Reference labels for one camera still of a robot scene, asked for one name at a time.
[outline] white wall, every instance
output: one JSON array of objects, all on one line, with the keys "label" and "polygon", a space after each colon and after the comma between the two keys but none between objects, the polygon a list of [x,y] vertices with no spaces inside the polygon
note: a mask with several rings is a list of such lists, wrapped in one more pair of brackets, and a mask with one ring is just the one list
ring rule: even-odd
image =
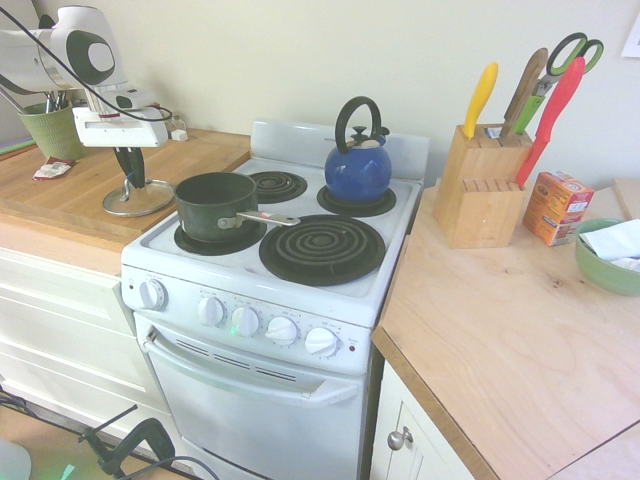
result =
[{"label": "white wall", "polygon": [[[33,1],[54,18],[72,3]],[[489,62],[500,73],[480,121],[497,123],[530,55],[584,31],[605,43],[605,53],[556,123],[538,171],[561,169],[595,187],[640,177],[640,59],[620,56],[639,0],[84,4],[111,22],[132,83],[153,90],[190,126],[248,134],[256,117],[333,124],[348,99],[367,95],[392,132],[433,139],[431,183]]]},{"label": "white wall", "polygon": [[[0,5],[2,5],[2,8],[5,10],[11,12],[11,14],[27,28],[38,28],[38,17],[29,0],[0,0]],[[0,29],[17,30],[17,27],[11,20],[0,14]],[[39,94],[15,95],[6,88],[4,90],[23,107],[44,101],[44,97]],[[2,123],[0,124],[2,125],[0,127],[0,143],[29,136],[29,131],[20,120],[16,110],[4,98],[0,98],[0,119],[2,119]]]}]

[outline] yellow knife handle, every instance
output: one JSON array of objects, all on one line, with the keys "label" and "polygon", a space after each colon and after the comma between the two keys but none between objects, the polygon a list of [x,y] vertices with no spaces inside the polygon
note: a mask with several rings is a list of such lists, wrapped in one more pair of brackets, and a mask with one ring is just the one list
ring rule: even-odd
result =
[{"label": "yellow knife handle", "polygon": [[490,63],[487,68],[484,69],[482,77],[480,77],[480,81],[476,86],[476,91],[473,92],[469,109],[467,110],[467,118],[464,121],[462,131],[469,140],[473,138],[473,133],[476,129],[476,122],[478,121],[478,117],[480,116],[482,109],[487,104],[487,100],[489,100],[489,97],[491,96],[491,92],[493,91],[497,78],[498,64],[495,62]]}]

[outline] small bottle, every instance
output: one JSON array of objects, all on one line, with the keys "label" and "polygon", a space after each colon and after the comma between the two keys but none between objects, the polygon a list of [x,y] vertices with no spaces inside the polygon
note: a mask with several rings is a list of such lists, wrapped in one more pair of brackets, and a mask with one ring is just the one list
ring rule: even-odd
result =
[{"label": "small bottle", "polygon": [[185,141],[188,140],[187,124],[180,118],[180,115],[174,115],[171,118],[168,129],[172,140]]}]

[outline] burner drip pan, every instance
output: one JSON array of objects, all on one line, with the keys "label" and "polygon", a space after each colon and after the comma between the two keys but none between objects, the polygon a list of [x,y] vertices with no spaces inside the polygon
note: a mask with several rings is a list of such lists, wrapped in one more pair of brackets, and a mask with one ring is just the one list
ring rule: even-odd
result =
[{"label": "burner drip pan", "polygon": [[260,259],[279,278],[311,286],[347,283],[382,264],[384,240],[371,226],[342,215],[309,215],[276,227],[260,244]]},{"label": "burner drip pan", "polygon": [[258,187],[258,203],[286,202],[307,190],[307,181],[294,173],[259,172],[249,176]]},{"label": "burner drip pan", "polygon": [[217,256],[228,255],[230,253],[236,253],[255,245],[264,237],[267,231],[267,225],[264,223],[252,222],[255,227],[251,229],[246,235],[239,238],[233,238],[230,240],[224,240],[219,242],[203,242],[195,240],[187,235],[182,227],[176,229],[176,233],[173,235],[173,239],[176,245],[185,252],[195,253],[197,255],[204,256]]},{"label": "burner drip pan", "polygon": [[382,197],[370,202],[342,200],[333,195],[326,186],[320,189],[317,198],[325,210],[349,217],[375,217],[387,213],[396,205],[396,194],[390,188]]}]

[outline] knife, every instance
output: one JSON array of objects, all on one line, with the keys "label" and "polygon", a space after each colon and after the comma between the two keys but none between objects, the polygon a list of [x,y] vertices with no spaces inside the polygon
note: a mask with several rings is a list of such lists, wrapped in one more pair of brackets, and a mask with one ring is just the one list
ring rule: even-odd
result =
[{"label": "knife", "polygon": [[531,55],[527,66],[524,68],[524,72],[522,72],[520,83],[518,83],[516,87],[507,111],[504,112],[504,125],[500,131],[501,137],[506,137],[511,132],[511,128],[522,113],[527,98],[531,95],[531,92],[533,92],[540,72],[542,72],[547,64],[548,58],[549,51],[546,48],[541,48]]},{"label": "knife", "polygon": [[571,100],[571,97],[573,97],[573,94],[576,93],[578,85],[580,85],[580,81],[584,75],[584,69],[584,57],[577,57],[571,62],[571,65],[569,65],[567,71],[562,75],[558,85],[551,94],[549,103],[544,109],[544,112],[542,112],[540,124],[536,131],[536,139],[533,145],[531,145],[527,158],[516,174],[516,182],[518,182],[520,188],[524,187],[524,183],[527,181],[527,178],[529,178],[529,175],[531,175],[531,171],[540,158],[540,155],[542,155],[545,147],[551,141],[553,125],[556,123],[562,110],[564,110],[564,107],[569,103],[569,100]]},{"label": "knife", "polygon": [[489,100],[489,97],[491,96],[491,92],[493,91],[497,78],[498,64],[496,62],[492,62],[484,69],[482,77],[480,77],[480,81],[476,86],[476,90],[473,92],[473,97],[471,97],[469,108],[467,109],[467,117],[465,118],[462,132],[469,140],[473,138],[473,133],[476,129],[476,122],[478,121],[478,117],[480,116],[482,109],[487,104],[487,100]]}]

